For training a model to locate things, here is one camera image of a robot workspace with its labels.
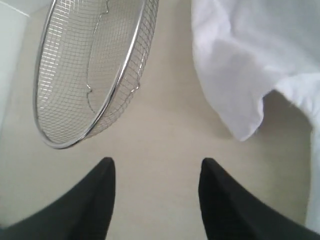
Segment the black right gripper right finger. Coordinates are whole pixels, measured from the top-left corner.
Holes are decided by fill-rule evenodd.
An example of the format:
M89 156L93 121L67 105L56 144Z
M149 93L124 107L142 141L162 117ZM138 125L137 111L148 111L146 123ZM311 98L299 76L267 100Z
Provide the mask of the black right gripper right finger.
M201 163L198 198L209 240L318 240L320 235L264 204L213 158Z

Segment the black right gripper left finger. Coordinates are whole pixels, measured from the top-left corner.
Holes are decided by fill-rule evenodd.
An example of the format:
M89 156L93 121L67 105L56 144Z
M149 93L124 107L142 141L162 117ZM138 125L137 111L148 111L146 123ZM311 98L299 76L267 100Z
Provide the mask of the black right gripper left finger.
M42 210L1 229L2 240L104 240L116 196L116 168L103 158L80 182Z

